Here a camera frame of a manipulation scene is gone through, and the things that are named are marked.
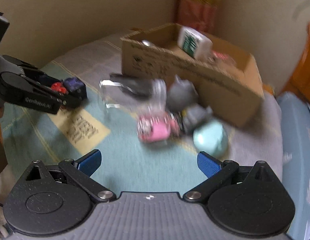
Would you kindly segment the clear plastic jar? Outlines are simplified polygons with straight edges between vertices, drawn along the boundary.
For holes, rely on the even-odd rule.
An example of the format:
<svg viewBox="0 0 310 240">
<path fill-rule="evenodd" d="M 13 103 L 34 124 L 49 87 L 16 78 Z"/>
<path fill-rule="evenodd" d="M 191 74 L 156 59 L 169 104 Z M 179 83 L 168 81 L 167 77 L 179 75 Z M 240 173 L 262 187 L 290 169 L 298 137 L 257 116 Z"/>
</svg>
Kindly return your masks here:
<svg viewBox="0 0 310 240">
<path fill-rule="evenodd" d="M 160 113 L 166 109 L 166 91 L 162 79 L 116 76 L 99 82 L 98 104 L 104 114 L 111 109 L 137 114 Z"/>
</svg>

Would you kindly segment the grey rubber animal toy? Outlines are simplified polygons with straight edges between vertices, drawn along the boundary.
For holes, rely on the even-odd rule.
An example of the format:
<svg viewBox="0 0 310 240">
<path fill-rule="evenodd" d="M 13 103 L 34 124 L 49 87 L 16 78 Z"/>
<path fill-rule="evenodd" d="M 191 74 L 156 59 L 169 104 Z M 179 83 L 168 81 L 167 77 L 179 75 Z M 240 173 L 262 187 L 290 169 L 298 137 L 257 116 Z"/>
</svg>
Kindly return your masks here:
<svg viewBox="0 0 310 240">
<path fill-rule="evenodd" d="M 181 112 L 198 102 L 194 84 L 175 75 L 175 80 L 167 92 L 166 107 L 171 112 Z"/>
</svg>

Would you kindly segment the clear round box red label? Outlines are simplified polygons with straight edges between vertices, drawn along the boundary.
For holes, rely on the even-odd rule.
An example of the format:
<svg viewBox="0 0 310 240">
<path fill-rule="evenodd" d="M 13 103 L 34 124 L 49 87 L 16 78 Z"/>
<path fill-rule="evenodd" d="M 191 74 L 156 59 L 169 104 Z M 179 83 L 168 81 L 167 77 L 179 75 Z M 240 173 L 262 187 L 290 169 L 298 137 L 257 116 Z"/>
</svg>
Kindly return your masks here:
<svg viewBox="0 0 310 240">
<path fill-rule="evenodd" d="M 211 55 L 215 61 L 222 61 L 222 62 L 224 62 L 230 66 L 234 66 L 234 67 L 237 66 L 236 61 L 228 54 L 220 53 L 218 51 L 213 50 L 211 52 Z"/>
</svg>

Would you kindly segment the white plastic rectangular bottle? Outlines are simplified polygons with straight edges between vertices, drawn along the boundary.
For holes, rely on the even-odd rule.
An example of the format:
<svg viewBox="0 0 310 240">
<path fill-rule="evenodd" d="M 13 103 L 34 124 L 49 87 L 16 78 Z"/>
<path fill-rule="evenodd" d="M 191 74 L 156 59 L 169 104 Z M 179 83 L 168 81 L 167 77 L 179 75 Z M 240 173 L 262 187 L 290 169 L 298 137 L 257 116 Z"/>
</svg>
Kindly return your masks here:
<svg viewBox="0 0 310 240">
<path fill-rule="evenodd" d="M 177 45 L 187 55 L 198 61 L 208 62 L 212 55 L 212 41 L 190 27 L 180 28 Z"/>
</svg>

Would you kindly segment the mint green oval case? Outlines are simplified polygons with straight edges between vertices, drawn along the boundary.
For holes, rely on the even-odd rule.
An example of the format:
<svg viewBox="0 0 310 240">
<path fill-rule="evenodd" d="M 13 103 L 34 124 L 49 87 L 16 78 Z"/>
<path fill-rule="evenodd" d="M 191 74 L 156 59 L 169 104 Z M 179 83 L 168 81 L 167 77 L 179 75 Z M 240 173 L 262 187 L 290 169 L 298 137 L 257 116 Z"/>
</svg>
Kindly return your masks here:
<svg viewBox="0 0 310 240">
<path fill-rule="evenodd" d="M 228 135 L 223 124 L 215 119 L 209 120 L 193 132 L 195 148 L 214 158 L 220 158 L 228 149 Z"/>
</svg>

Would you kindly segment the teal patchwork blanket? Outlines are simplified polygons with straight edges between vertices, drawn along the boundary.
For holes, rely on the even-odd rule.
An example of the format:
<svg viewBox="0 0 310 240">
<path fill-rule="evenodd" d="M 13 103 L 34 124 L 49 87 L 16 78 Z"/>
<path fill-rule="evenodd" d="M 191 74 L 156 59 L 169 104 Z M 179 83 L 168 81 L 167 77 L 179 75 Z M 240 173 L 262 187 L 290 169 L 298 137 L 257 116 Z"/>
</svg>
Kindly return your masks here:
<svg viewBox="0 0 310 240">
<path fill-rule="evenodd" d="M 102 153 L 94 179 L 116 193 L 122 191 L 177 191 L 185 193 L 205 176 L 197 168 L 191 137 L 146 145 L 136 134 L 135 115 L 124 109 L 103 114 L 98 82 L 121 70 L 118 35 L 77 47 L 47 64 L 43 71 L 58 79 L 78 76 L 87 99 L 75 109 L 57 114 L 5 104 L 0 120 L 5 154 L 15 178 L 31 161 L 57 164 L 93 149 Z"/>
</svg>

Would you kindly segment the pink trinket clear case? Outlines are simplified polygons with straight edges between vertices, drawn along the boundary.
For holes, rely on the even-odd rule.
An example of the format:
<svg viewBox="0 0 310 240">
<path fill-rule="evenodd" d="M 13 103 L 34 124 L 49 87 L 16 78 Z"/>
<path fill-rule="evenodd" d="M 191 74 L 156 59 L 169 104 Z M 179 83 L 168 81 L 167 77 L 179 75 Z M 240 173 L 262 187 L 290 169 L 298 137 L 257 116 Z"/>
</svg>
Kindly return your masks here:
<svg viewBox="0 0 310 240">
<path fill-rule="evenodd" d="M 166 141 L 182 133 L 180 118 L 171 112 L 139 115 L 137 137 L 143 143 Z"/>
</svg>

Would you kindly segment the brown cardboard box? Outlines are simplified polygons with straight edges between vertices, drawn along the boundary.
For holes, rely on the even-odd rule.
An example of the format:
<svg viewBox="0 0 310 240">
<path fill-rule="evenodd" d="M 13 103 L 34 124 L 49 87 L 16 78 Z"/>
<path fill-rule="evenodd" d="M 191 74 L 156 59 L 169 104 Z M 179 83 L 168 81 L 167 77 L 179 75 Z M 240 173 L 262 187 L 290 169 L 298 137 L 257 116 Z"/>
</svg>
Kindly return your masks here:
<svg viewBox="0 0 310 240">
<path fill-rule="evenodd" d="M 254 56 L 214 35 L 212 49 L 235 61 L 204 63 L 177 45 L 181 26 L 168 23 L 125 35 L 122 40 L 122 73 L 140 78 L 163 79 L 171 86 L 175 76 L 189 80 L 199 95 L 199 103 L 211 107 L 219 118 L 243 127 L 264 100 L 261 76 Z"/>
</svg>

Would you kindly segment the blue floral bedsheet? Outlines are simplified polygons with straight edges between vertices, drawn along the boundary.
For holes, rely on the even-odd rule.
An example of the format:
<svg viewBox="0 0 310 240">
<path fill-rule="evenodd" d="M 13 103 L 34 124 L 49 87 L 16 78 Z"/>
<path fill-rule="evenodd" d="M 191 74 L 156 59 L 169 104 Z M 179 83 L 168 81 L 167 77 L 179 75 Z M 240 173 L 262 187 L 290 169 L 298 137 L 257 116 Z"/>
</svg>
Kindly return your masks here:
<svg viewBox="0 0 310 240">
<path fill-rule="evenodd" d="M 277 102 L 282 114 L 282 183 L 295 204 L 288 234 L 292 239 L 310 239 L 310 104 L 290 92 Z"/>
</svg>

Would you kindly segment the orange wooden headboard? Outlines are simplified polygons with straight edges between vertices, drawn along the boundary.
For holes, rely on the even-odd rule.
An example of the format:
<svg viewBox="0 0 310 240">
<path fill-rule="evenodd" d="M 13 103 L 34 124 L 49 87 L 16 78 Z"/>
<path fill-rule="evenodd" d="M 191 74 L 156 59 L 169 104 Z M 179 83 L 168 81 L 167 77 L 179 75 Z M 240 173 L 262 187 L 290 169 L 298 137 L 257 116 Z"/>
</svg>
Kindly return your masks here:
<svg viewBox="0 0 310 240">
<path fill-rule="evenodd" d="M 299 99 L 310 103 L 310 22 L 307 26 L 307 40 L 304 51 L 281 92 L 291 92 Z"/>
</svg>

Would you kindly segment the pink curtain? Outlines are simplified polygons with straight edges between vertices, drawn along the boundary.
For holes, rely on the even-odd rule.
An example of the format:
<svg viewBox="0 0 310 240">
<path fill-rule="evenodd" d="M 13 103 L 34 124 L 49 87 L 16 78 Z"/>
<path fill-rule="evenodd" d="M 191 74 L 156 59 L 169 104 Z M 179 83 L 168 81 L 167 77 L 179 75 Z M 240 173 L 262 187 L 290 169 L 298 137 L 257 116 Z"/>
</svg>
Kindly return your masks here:
<svg viewBox="0 0 310 240">
<path fill-rule="evenodd" d="M 205 33 L 214 30 L 221 0 L 178 0 L 175 22 Z"/>
</svg>

